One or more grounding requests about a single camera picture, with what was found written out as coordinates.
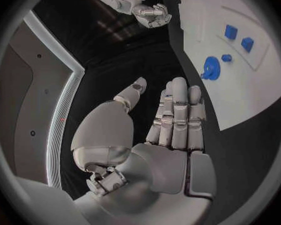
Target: blue knob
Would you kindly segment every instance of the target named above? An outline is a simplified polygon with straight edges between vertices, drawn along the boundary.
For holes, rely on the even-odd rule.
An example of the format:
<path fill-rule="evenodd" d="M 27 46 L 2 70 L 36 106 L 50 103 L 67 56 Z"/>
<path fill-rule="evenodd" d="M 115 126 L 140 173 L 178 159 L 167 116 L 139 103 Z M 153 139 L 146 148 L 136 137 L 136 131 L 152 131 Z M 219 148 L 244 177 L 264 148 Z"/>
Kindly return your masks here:
<path fill-rule="evenodd" d="M 231 25 L 226 25 L 226 30 L 225 30 L 225 36 L 229 39 L 236 39 L 237 37 L 237 34 L 238 34 L 238 29 L 234 26 L 231 26 Z"/>
<path fill-rule="evenodd" d="M 221 73 L 219 60 L 214 56 L 206 58 L 204 63 L 204 73 L 201 74 L 202 79 L 217 80 Z"/>
<path fill-rule="evenodd" d="M 246 37 L 241 41 L 242 47 L 249 53 L 253 47 L 254 40 L 251 37 Z"/>
<path fill-rule="evenodd" d="M 232 56 L 230 54 L 224 54 L 221 59 L 223 60 L 223 62 L 231 62 Z"/>

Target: white panel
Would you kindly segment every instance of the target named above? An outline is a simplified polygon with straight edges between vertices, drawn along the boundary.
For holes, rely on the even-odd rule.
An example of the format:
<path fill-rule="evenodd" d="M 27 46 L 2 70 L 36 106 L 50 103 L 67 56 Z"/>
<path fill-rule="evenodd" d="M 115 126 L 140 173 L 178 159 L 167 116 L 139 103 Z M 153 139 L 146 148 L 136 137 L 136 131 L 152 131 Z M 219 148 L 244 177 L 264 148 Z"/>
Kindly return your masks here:
<path fill-rule="evenodd" d="M 220 77 L 203 80 L 220 130 L 250 119 L 281 97 L 280 59 L 246 4 L 241 0 L 181 0 L 179 11 L 184 51 L 199 75 L 207 57 L 220 62 Z M 224 36 L 226 24 L 238 28 L 235 41 Z M 254 39 L 250 53 L 241 46 L 245 37 Z M 223 62 L 223 54 L 230 54 L 232 62 Z"/>

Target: blue object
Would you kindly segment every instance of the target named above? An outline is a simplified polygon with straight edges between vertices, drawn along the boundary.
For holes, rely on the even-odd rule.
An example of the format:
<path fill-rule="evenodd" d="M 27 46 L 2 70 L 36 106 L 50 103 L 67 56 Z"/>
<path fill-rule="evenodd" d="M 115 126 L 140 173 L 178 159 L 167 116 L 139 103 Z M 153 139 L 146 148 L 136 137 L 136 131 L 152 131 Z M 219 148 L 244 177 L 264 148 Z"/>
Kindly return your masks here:
<path fill-rule="evenodd" d="M 202 79 L 217 80 L 221 73 L 219 60 L 214 56 L 206 58 L 204 63 L 204 73 L 201 74 Z"/>
<path fill-rule="evenodd" d="M 238 34 L 238 29 L 231 25 L 226 25 L 225 36 L 229 39 L 236 39 Z"/>
<path fill-rule="evenodd" d="M 242 47 L 249 53 L 253 47 L 254 40 L 251 37 L 246 37 L 241 41 Z"/>
<path fill-rule="evenodd" d="M 223 62 L 231 62 L 232 56 L 230 54 L 224 54 L 221 59 L 223 60 Z"/>

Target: robotic hand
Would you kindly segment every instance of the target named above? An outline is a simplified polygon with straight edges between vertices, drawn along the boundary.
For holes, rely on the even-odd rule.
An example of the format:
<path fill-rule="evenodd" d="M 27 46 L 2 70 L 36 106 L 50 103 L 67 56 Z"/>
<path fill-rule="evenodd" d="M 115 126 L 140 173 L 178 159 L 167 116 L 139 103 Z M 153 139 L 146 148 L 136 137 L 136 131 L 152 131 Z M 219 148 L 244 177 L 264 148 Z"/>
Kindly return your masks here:
<path fill-rule="evenodd" d="M 147 28 L 156 28 L 170 22 L 172 15 L 165 5 L 158 3 L 153 7 L 142 4 L 145 0 L 101 0 L 119 13 L 134 15 Z"/>
<path fill-rule="evenodd" d="M 139 184 L 146 184 L 147 195 L 182 192 L 186 197 L 212 200 L 216 176 L 211 158 L 204 153 L 206 113 L 200 87 L 188 89 L 182 77 L 168 82 L 146 142 L 132 148 L 133 122 L 128 112 L 146 86 L 140 77 L 112 101 L 95 108 L 77 129 L 71 150 L 76 165 L 91 173 L 89 189 L 98 197 L 114 193 L 122 201 L 125 190 L 139 194 Z M 130 204 L 148 200 L 145 195 L 139 197 Z"/>

